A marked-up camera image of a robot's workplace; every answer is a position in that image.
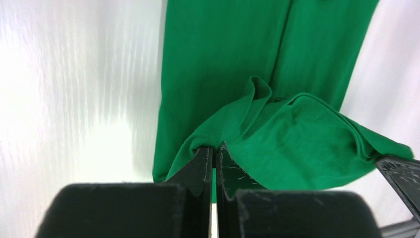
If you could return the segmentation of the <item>green t-shirt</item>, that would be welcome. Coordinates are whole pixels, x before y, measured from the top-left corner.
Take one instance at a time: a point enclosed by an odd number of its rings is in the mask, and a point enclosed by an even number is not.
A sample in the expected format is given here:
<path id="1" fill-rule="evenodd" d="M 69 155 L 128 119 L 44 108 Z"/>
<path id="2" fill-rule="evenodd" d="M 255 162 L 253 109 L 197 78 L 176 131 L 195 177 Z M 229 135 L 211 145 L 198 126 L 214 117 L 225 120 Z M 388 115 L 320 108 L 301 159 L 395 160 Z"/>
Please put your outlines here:
<path id="1" fill-rule="evenodd" d="M 223 143 L 272 190 L 324 190 L 414 158 L 339 110 L 375 0 L 170 0 L 153 181 Z"/>

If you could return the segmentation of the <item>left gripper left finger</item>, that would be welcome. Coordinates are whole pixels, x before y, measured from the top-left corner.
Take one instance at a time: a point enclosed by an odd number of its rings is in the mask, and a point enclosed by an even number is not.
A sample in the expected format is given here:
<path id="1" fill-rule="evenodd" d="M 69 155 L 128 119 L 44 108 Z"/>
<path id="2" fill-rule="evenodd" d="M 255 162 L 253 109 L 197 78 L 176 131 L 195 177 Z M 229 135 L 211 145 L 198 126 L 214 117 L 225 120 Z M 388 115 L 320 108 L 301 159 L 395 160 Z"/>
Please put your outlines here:
<path id="1" fill-rule="evenodd" d="M 162 183 L 74 183 L 53 199 L 39 238 L 209 238 L 211 147 Z"/>

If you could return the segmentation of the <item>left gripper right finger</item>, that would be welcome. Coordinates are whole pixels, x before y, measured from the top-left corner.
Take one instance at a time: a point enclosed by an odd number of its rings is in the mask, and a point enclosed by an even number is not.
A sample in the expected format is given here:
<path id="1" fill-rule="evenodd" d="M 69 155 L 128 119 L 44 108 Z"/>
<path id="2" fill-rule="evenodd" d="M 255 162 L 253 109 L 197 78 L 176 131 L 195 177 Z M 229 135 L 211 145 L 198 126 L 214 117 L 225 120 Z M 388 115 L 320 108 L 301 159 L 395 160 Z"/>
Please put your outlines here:
<path id="1" fill-rule="evenodd" d="M 232 158 L 215 157 L 217 228 L 221 238 L 379 238 L 364 200 L 346 191 L 269 190 Z"/>

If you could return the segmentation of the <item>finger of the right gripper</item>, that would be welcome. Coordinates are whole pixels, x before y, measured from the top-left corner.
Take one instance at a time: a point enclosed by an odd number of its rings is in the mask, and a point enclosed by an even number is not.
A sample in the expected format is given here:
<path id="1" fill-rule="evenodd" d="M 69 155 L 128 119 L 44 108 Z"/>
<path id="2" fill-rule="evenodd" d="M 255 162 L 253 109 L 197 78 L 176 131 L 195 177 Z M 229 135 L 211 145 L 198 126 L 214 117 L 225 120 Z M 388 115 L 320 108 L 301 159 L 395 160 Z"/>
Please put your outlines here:
<path id="1" fill-rule="evenodd" d="M 383 156 L 375 166 L 396 191 L 414 219 L 420 221 L 420 162 Z"/>

